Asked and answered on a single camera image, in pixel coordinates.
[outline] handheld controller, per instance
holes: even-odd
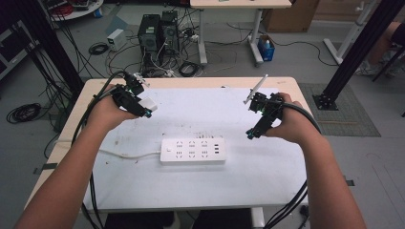
[[[271,94],[267,98],[265,94],[255,93],[249,106],[254,113],[261,112],[262,117],[256,125],[246,132],[247,138],[259,138],[268,129],[272,128],[273,122],[283,117],[283,98],[278,94]]]
[[[136,116],[152,116],[152,110],[141,106],[139,103],[141,99],[137,97],[144,89],[142,86],[142,80],[135,74],[124,74],[126,85],[116,84],[116,87],[110,92],[114,102],[117,106],[124,108],[129,113]]]

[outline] gray mat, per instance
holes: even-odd
[[[316,108],[312,95],[321,94],[327,84],[298,85],[323,135],[381,136],[349,85],[336,99],[339,111],[321,111]]]

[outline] cardboard box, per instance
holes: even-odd
[[[266,48],[267,40],[270,43],[270,48]],[[275,48],[274,48],[273,42],[271,41],[271,39],[268,35],[260,36],[259,42],[257,44],[257,48],[259,49],[259,52],[262,55],[262,58],[264,61],[271,61],[273,59]]]
[[[319,0],[296,1],[291,8],[265,10],[263,24],[269,32],[306,32]]]

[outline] human arm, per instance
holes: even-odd
[[[86,127],[50,177],[36,192],[15,228],[72,228],[107,133],[133,114],[120,110],[111,96],[93,108]]]
[[[288,94],[280,96],[291,103]],[[266,136],[297,143],[303,150],[311,228],[366,228],[328,140],[303,115],[285,108],[282,123],[269,129]]]

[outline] power outlet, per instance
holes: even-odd
[[[176,138],[161,142],[160,161],[169,162],[224,162],[223,138]]]

